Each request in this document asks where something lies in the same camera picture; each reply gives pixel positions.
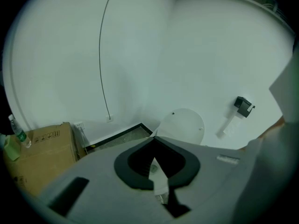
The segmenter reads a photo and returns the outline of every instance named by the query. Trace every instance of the white wall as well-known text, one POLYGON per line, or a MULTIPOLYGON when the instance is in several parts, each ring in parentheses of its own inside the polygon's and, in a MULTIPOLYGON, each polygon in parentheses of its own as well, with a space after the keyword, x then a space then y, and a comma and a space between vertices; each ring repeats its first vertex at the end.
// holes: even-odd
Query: white wall
POLYGON ((269 92, 292 55, 292 35, 273 17, 241 0, 177 0, 164 49, 149 84, 143 123, 150 129, 174 109, 204 120, 202 145, 241 148, 282 115, 269 92), (256 108, 232 137, 217 133, 237 96, 256 108))
POLYGON ((140 123, 142 69, 157 59, 175 0, 31 0, 4 50, 7 98, 24 129, 83 121, 91 144, 140 123))

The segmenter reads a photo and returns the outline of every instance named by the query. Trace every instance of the small black rectangle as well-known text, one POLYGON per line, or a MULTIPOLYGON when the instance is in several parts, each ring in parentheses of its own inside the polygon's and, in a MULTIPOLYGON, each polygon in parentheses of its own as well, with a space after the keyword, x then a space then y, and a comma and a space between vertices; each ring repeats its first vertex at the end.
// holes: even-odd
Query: small black rectangle
POLYGON ((49 140, 50 138, 52 138, 53 137, 53 132, 50 132, 50 133, 48 133, 47 134, 47 139, 49 140))
POLYGON ((89 180, 83 177, 76 177, 58 196, 55 197, 49 207, 61 216, 66 216, 88 183, 89 180))
POLYGON ((36 144, 36 143, 38 143, 39 141, 40 141, 40 139, 41 139, 41 137, 40 136, 38 136, 38 137, 35 137, 34 138, 34 143, 36 144))
POLYGON ((46 140, 46 137, 47 137, 46 134, 42 135, 41 142, 45 141, 45 140, 46 140))
POLYGON ((53 132, 53 138, 58 137, 60 135, 60 131, 54 131, 53 132))

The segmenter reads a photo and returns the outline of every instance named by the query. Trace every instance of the wall outlet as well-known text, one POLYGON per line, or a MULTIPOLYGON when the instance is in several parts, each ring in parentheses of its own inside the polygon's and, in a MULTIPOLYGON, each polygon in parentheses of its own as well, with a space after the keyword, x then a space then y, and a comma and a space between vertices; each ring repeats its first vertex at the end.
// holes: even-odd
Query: wall outlet
POLYGON ((109 118, 109 115, 107 115, 107 116, 106 116, 106 122, 107 122, 107 123, 110 123, 110 122, 112 122, 112 121, 114 121, 114 116, 111 114, 111 115, 110 115, 110 118, 109 118))
POLYGON ((83 122, 78 122, 76 124, 74 124, 79 130, 80 128, 85 129, 83 122))

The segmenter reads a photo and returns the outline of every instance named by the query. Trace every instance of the cardboard box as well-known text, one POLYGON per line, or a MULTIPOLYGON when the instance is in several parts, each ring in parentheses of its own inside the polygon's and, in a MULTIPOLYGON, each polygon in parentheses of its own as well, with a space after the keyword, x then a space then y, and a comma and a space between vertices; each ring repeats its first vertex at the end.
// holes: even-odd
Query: cardboard box
POLYGON ((3 159, 15 183, 34 196, 85 156, 70 123, 48 126, 26 132, 32 141, 30 148, 20 144, 15 135, 11 136, 21 146, 21 155, 11 161, 5 152, 3 159))

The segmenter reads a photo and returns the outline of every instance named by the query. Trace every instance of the plastic water bottle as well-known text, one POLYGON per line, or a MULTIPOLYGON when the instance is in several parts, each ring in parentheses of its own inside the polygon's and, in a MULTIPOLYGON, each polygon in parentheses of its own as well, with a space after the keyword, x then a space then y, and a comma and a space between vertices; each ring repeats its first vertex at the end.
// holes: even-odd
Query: plastic water bottle
POLYGON ((26 148, 31 146, 30 138, 25 134, 19 123, 15 120, 14 116, 11 114, 9 117, 11 128, 13 132, 20 140, 21 144, 23 144, 26 148))

